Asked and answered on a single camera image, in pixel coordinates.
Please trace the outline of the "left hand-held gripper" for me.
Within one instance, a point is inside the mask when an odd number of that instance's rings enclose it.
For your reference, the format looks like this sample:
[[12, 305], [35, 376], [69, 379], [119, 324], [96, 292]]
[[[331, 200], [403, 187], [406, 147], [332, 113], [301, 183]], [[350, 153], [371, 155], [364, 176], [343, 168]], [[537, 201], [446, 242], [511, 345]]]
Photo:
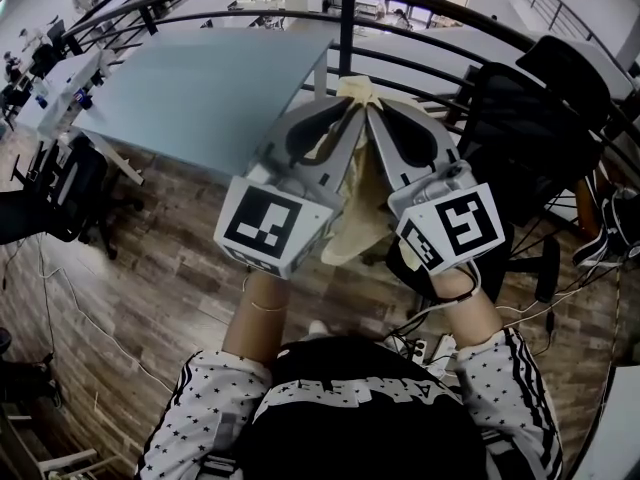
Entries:
[[[325, 97], [274, 122], [260, 145], [263, 158], [247, 176], [233, 177], [225, 196], [214, 241], [227, 255], [289, 279], [325, 237], [344, 207], [339, 187], [365, 124], [365, 111], [349, 107], [349, 97]], [[319, 155], [298, 163], [325, 134]]]

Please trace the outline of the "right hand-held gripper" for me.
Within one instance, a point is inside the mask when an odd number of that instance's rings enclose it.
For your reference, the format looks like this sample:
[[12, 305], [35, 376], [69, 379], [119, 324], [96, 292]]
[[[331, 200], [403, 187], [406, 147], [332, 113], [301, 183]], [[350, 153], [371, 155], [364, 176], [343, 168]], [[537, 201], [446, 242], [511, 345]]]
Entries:
[[[490, 187], [476, 182], [471, 166], [458, 160], [449, 131], [423, 110], [381, 99], [367, 106], [367, 124], [393, 192], [387, 204], [398, 219], [396, 234], [430, 274], [482, 255], [505, 240]], [[439, 171], [405, 186], [403, 161]]]

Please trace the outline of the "cream clothes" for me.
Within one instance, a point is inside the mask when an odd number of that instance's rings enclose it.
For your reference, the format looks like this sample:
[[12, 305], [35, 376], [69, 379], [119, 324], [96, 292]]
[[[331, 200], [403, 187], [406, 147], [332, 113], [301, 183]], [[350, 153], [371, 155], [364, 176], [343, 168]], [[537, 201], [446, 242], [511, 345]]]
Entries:
[[377, 148], [363, 129], [339, 189], [345, 205], [326, 235], [323, 263], [341, 266], [391, 234], [384, 209], [390, 193]]

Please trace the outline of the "person's left forearm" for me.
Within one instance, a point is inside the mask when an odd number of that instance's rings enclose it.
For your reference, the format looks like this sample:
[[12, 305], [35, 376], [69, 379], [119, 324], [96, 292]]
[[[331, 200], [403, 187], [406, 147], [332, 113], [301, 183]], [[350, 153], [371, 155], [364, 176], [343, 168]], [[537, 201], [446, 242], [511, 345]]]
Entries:
[[252, 271], [246, 277], [222, 350], [258, 363], [271, 363], [281, 347], [290, 294], [288, 281]]

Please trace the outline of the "person's right forearm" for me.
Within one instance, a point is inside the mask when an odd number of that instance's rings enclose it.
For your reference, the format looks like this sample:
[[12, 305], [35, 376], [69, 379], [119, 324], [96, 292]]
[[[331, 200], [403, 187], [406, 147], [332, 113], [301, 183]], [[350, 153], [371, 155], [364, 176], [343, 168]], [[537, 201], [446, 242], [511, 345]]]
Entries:
[[[470, 273], [450, 269], [431, 278], [435, 293], [442, 299], [460, 298], [470, 292], [474, 282]], [[473, 296], [444, 308], [458, 349], [485, 343], [503, 327], [493, 302], [479, 289]]]

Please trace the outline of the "black mesh office chair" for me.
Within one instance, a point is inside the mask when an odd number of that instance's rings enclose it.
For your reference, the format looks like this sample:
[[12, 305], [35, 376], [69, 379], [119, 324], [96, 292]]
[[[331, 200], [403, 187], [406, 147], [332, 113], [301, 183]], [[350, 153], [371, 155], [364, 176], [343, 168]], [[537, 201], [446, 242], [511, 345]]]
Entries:
[[[513, 260], [514, 230], [596, 168], [602, 146], [595, 135], [606, 123], [610, 93], [587, 59], [555, 37], [514, 66], [484, 65], [473, 82], [466, 125], [459, 140], [451, 138], [456, 161], [468, 162], [476, 182], [489, 185], [505, 240], [457, 266], [469, 267], [474, 286], [491, 297], [507, 272], [534, 273], [537, 298], [546, 301], [557, 283], [558, 243], [548, 239], [541, 256]], [[435, 171], [403, 163], [406, 187], [454, 162], [438, 163]], [[428, 273], [397, 234], [386, 264], [416, 293], [435, 299], [431, 278], [437, 274]]]

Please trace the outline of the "pale blue glass table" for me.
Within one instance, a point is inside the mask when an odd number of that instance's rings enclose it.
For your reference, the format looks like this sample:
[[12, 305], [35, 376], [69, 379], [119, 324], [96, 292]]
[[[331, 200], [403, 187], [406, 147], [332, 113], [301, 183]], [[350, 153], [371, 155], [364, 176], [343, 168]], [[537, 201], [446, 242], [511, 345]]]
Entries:
[[254, 28], [159, 32], [98, 88], [74, 120], [112, 140], [207, 169], [243, 174], [333, 39]]

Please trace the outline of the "black metal railing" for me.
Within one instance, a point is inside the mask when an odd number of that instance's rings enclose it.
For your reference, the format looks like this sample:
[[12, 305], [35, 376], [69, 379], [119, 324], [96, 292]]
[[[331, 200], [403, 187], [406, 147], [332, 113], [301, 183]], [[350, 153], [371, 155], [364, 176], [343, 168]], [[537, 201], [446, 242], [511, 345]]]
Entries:
[[[240, 0], [232, 0], [220, 10], [207, 8], [203, 11], [190, 12], [184, 16], [171, 17], [159, 11], [162, 5], [174, 7], [187, 0], [126, 0], [116, 4], [113, 9], [108, 4], [116, 0], [106, 0], [95, 9], [86, 13], [77, 24], [65, 32], [62, 40], [72, 54], [86, 53], [93, 46], [103, 49], [129, 50], [136, 47], [134, 37], [142, 33], [154, 35], [164, 25], [198, 22], [209, 23], [216, 18], [247, 18], [250, 23], [267, 24], [273, 19], [299, 19], [304, 22], [322, 22], [331, 24], [339, 35], [333, 39], [330, 47], [339, 54], [339, 64], [330, 67], [329, 73], [338, 77], [353, 75], [353, 60], [356, 57], [373, 59], [405, 70], [423, 73], [437, 81], [456, 86], [456, 91], [423, 90], [415, 82], [396, 82], [387, 76], [373, 75], [371, 81], [381, 87], [397, 90], [410, 95], [427, 111], [435, 112], [445, 127], [452, 133], [462, 133], [461, 123], [467, 120], [469, 104], [474, 87], [473, 79], [481, 66], [498, 59], [500, 46], [526, 54], [539, 42], [548, 43], [552, 35], [544, 34], [531, 37], [524, 33], [499, 24], [492, 18], [481, 16], [454, 3], [443, 0], [399, 0], [402, 4], [415, 4], [422, 10], [434, 11], [440, 18], [455, 21], [453, 31], [473, 32], [476, 37], [469, 46], [459, 46], [449, 39], [435, 36], [433, 30], [416, 32], [401, 29], [392, 24], [385, 24], [369, 19], [358, 10], [359, 0], [341, 0], [345, 7], [329, 7], [325, 11], [288, 10], [283, 5], [274, 8], [259, 9]], [[371, 48], [356, 45], [355, 37], [360, 30], [375, 30], [390, 37], [403, 37], [414, 41], [422, 48], [429, 47], [430, 54], [424, 54], [418, 60], [411, 60], [398, 54], [384, 53]], [[435, 64], [435, 54], [444, 52], [446, 57], [462, 61], [466, 68], [462, 75], [456, 75], [451, 68], [439, 68]]]

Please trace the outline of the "white power strip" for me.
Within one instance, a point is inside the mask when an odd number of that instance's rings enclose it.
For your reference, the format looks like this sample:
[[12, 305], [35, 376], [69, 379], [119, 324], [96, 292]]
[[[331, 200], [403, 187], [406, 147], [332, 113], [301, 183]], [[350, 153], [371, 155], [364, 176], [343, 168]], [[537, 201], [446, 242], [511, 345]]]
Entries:
[[450, 334], [442, 335], [435, 349], [430, 352], [426, 340], [416, 339], [408, 343], [404, 353], [410, 361], [426, 369], [432, 376], [441, 379], [448, 375], [449, 361], [456, 355], [456, 341]]

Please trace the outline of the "black white backpack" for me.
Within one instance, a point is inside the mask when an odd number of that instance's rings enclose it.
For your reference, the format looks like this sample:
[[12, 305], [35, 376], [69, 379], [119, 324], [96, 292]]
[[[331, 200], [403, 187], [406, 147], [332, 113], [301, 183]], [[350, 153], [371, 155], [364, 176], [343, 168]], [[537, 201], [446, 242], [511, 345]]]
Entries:
[[618, 265], [640, 255], [640, 192], [618, 188], [600, 207], [602, 224], [596, 238], [573, 255], [577, 267]]

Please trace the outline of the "white office desk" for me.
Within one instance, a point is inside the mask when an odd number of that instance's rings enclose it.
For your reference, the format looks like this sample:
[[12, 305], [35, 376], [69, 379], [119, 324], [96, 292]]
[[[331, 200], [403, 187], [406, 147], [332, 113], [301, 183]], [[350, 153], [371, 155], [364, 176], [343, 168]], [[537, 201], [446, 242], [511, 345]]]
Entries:
[[115, 61], [115, 54], [111, 50], [99, 50], [59, 62], [46, 76], [48, 106], [43, 110], [38, 131], [49, 135], [75, 101], [74, 95], [79, 89], [84, 88], [95, 74], [110, 76], [112, 61]]

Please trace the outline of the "black swivel chair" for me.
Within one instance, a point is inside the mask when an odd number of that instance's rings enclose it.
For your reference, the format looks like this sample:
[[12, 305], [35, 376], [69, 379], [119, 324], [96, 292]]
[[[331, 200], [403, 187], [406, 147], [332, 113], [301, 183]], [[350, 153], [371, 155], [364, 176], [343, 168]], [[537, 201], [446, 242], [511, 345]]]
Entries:
[[59, 152], [57, 140], [49, 146], [39, 143], [27, 173], [12, 170], [11, 177], [22, 188], [0, 192], [0, 245], [39, 233], [65, 243], [79, 240], [87, 244], [89, 231], [97, 228], [108, 258], [115, 259], [117, 250], [111, 245], [107, 217], [128, 206], [141, 211], [144, 203], [131, 196], [112, 196], [119, 175], [107, 176], [107, 159], [88, 138], [71, 141], [63, 164], [58, 162]]

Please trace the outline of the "person's black white starred shirt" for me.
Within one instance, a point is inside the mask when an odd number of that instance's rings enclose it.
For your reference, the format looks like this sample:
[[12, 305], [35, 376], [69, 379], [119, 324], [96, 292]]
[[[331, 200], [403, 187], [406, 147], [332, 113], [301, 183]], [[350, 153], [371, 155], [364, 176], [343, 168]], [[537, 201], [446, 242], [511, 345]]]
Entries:
[[463, 349], [458, 388], [371, 341], [284, 346], [270, 367], [224, 351], [184, 365], [135, 480], [559, 480], [545, 384], [506, 329]]

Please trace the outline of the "white table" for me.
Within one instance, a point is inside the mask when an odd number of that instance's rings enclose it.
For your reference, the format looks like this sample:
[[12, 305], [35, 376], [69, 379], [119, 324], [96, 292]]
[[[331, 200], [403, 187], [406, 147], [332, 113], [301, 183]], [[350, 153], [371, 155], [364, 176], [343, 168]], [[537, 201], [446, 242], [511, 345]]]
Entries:
[[626, 480], [640, 463], [640, 365], [618, 367], [576, 480]]

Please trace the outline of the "white wooden rack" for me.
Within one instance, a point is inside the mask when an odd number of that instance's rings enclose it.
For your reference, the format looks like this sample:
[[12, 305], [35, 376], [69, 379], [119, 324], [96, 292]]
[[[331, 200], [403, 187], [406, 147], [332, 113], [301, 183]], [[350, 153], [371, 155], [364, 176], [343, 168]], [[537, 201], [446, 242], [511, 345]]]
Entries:
[[58, 454], [43, 436], [30, 415], [11, 404], [0, 404], [0, 459], [18, 480], [83, 477], [102, 467], [94, 449]]

